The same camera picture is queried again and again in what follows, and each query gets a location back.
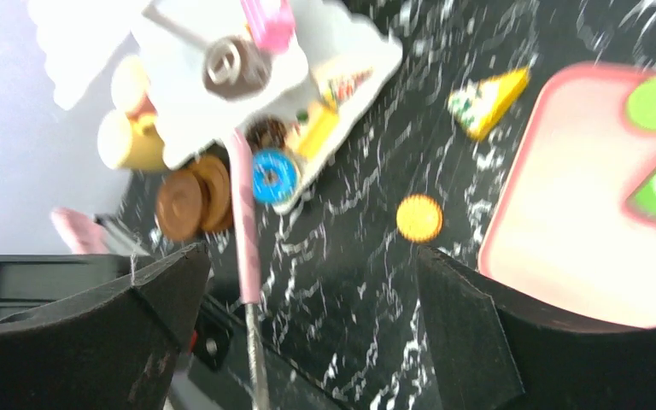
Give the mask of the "pink cake slice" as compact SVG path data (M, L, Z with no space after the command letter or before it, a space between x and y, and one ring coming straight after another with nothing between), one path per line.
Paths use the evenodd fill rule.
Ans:
M274 55L284 53L294 36L296 22L287 0L241 0L251 36L257 47Z

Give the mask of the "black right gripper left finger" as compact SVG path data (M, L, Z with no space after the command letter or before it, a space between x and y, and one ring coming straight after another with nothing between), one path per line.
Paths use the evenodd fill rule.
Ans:
M0 409L161 409L211 267L187 246L133 269L119 255L0 255L30 285L90 289L0 319Z

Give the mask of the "white three-tier cake stand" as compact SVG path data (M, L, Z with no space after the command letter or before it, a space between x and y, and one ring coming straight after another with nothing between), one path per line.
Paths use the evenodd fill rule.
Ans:
M339 1L30 1L54 103L73 109L118 46L113 103L152 108L161 161L178 168L234 132L270 137L255 198L287 214L401 64L400 41Z

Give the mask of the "round orange waffle cookie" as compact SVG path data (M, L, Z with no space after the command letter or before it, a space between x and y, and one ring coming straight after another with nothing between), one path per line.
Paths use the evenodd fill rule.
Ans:
M426 243L440 234L443 215L436 200L427 195L414 194L401 201L395 222L404 238L415 243Z

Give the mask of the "blue donut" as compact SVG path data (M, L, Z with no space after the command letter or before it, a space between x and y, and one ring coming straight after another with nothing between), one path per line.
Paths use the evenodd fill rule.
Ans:
M263 149L253 156L253 194L257 202L277 204L295 193L300 179L294 160L278 149Z

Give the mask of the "yellow cake with cherry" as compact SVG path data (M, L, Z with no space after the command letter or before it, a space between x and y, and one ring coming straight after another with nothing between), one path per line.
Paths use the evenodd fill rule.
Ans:
M319 102L311 102L296 114L286 137L286 147L311 161L323 148L339 122L339 116Z

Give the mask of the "chocolate donut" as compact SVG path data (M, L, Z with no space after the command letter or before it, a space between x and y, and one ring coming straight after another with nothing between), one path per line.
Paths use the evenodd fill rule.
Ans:
M253 121L244 136L253 152L262 149L283 149L288 128L285 123L273 116L263 116Z

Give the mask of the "chocolate cake cube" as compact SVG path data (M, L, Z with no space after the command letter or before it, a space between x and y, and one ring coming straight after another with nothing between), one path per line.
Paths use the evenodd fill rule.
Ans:
M262 92L271 77L271 57L245 38L220 38L205 53L203 85L208 92L226 101Z

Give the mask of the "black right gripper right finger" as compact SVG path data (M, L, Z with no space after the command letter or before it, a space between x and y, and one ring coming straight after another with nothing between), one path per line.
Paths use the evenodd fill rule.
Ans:
M656 327L592 319L428 246L416 278L447 409L656 409Z

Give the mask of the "yellow cake slice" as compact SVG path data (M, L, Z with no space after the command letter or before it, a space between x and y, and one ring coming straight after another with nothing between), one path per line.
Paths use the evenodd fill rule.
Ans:
M448 112L469 138L481 141L519 98L529 81L530 69L522 67L476 83L470 82L449 95Z

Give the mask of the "pink serving tray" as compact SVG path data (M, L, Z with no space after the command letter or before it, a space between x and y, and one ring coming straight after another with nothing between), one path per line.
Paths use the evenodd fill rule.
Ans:
M656 326L656 218L629 205L656 131L626 114L656 71L583 62L542 87L478 253L479 272L558 308Z

